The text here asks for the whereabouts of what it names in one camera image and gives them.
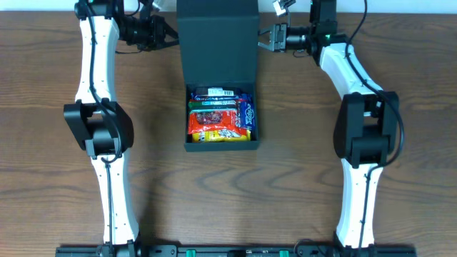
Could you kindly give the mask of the black gift box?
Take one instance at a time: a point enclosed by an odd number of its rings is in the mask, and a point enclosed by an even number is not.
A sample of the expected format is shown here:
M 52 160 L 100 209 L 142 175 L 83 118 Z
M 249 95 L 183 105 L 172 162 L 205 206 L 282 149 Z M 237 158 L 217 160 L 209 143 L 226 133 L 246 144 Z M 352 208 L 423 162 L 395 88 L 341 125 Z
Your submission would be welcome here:
M 255 97 L 257 0 L 178 0 L 176 13 L 186 98 L 208 87 Z

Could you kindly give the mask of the blue Eclipse gum pack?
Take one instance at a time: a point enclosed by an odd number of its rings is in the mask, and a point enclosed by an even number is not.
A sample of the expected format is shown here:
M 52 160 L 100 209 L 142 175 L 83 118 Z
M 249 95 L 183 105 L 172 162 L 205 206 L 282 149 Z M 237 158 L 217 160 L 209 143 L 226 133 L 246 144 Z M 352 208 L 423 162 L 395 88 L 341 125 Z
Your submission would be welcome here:
M 255 129 L 256 115 L 253 104 L 250 101 L 240 101 L 238 103 L 238 117 L 241 128 L 251 131 Z

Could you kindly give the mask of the dark blue candy bar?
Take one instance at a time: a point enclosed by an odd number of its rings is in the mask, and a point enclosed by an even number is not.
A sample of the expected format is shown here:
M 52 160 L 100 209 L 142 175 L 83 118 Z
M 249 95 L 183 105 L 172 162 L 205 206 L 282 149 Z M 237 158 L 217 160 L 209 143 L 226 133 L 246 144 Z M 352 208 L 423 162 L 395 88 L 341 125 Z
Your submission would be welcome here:
M 212 96 L 235 96 L 241 94 L 241 90 L 234 87 L 199 87 L 194 90 L 192 96 L 212 97 Z

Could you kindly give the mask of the green and white candy bar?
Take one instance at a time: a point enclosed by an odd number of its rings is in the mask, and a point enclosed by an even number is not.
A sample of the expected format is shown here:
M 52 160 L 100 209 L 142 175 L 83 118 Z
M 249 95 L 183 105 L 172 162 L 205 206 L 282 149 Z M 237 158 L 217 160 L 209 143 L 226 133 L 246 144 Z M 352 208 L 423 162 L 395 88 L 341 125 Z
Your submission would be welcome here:
M 236 101 L 190 101 L 188 107 L 190 110 L 234 109 L 236 108 Z

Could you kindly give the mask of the yellow sunflower seed bag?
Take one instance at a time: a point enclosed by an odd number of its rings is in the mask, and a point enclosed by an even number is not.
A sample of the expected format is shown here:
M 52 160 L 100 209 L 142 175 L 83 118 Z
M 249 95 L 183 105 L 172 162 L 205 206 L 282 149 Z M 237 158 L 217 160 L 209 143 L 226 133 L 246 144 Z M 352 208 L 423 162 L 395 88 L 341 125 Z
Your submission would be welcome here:
M 193 143 L 237 142 L 250 141 L 251 131 L 242 128 L 239 132 L 221 129 L 218 131 L 202 131 L 192 134 Z

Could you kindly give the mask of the red snack bag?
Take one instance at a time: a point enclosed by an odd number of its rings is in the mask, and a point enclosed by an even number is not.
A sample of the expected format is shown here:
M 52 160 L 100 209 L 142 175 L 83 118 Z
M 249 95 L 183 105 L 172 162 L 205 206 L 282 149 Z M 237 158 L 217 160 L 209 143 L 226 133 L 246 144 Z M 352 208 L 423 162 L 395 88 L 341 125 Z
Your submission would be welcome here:
M 234 110 L 215 110 L 193 112 L 189 114 L 188 134 L 228 130 L 246 136 L 247 130 L 238 123 L 238 114 Z

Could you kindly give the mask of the blue Oreo cookie pack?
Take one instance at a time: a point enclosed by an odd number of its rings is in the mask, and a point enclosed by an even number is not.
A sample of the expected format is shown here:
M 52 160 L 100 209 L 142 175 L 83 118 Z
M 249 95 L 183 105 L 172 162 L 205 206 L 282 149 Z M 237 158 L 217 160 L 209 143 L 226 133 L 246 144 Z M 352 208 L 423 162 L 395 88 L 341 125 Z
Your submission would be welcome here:
M 251 94 L 237 93 L 235 91 L 223 91 L 220 96 L 209 96 L 203 94 L 191 94 L 191 98 L 196 101 L 225 101 L 225 100 L 246 100 L 252 99 Z

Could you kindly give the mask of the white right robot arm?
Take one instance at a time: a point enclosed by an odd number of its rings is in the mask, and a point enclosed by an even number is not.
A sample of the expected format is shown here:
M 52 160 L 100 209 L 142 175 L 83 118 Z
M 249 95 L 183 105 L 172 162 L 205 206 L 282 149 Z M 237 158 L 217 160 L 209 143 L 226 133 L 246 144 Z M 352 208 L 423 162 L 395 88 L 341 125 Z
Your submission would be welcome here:
M 274 24 L 258 46 L 271 52 L 305 53 L 333 82 L 341 107 L 333 148 L 343 167 L 343 200 L 335 237 L 340 256 L 375 256 L 373 212 L 378 180 L 404 144 L 398 95 L 384 91 L 357 59 L 353 36 L 338 32 L 336 1 L 312 1 L 310 24 Z

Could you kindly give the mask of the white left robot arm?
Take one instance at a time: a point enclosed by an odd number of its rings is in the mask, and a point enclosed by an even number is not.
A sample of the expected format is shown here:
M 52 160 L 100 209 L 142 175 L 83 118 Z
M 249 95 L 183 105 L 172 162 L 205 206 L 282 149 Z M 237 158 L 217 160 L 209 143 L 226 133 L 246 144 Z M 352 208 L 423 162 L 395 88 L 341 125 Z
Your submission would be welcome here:
M 77 1 L 75 15 L 82 39 L 81 78 L 64 119 L 77 144 L 90 158 L 99 183 L 104 215 L 103 243 L 94 247 L 61 247 L 57 256 L 143 256 L 139 224 L 129 188 L 129 158 L 134 127 L 118 103 L 115 89 L 117 43 L 137 52 L 176 46 L 177 32 L 160 11 L 160 1 L 140 1 L 131 14 L 122 1 Z

